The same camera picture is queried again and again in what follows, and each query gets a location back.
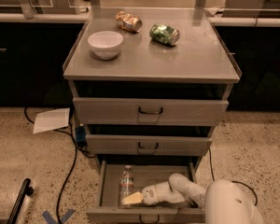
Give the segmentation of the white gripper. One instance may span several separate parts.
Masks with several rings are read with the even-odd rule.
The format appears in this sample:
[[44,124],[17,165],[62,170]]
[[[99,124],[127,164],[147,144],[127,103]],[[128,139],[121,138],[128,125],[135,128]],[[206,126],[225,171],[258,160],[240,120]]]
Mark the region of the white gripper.
[[167,203],[182,203],[185,201],[184,196],[178,192],[173,191],[169,185],[169,182],[161,182],[147,186],[121,200],[123,205],[139,204],[143,202],[146,205],[152,205],[162,202]]

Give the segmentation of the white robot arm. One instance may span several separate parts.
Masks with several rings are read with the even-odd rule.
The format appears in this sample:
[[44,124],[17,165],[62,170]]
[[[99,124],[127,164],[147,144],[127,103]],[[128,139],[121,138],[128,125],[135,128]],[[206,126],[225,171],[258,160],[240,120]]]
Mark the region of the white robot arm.
[[225,179],[213,181],[205,189],[184,175],[173,173],[165,182],[123,197],[120,204],[182,203],[186,199],[204,209],[206,224],[264,224],[258,208],[236,184]]

